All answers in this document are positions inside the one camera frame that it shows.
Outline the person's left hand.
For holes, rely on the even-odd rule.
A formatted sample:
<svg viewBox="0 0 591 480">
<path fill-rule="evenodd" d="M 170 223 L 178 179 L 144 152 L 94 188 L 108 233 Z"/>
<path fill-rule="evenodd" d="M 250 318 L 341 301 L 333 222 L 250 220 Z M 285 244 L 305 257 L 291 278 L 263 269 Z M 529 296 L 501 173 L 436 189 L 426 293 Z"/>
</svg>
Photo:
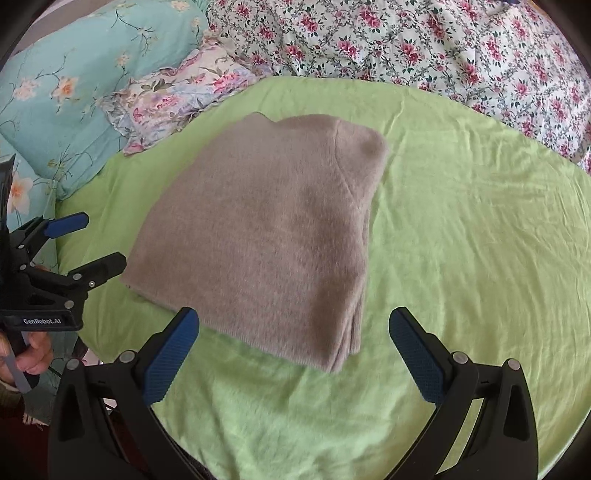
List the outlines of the person's left hand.
<svg viewBox="0 0 591 480">
<path fill-rule="evenodd" d="M 28 332 L 29 345 L 27 349 L 15 359 L 16 368 L 20 372 L 40 375 L 48 370 L 53 360 L 51 338 L 47 332 Z M 4 359 L 10 353 L 10 343 L 4 333 L 1 333 L 1 387 L 8 391 L 15 391 L 13 375 L 6 366 Z"/>
</svg>

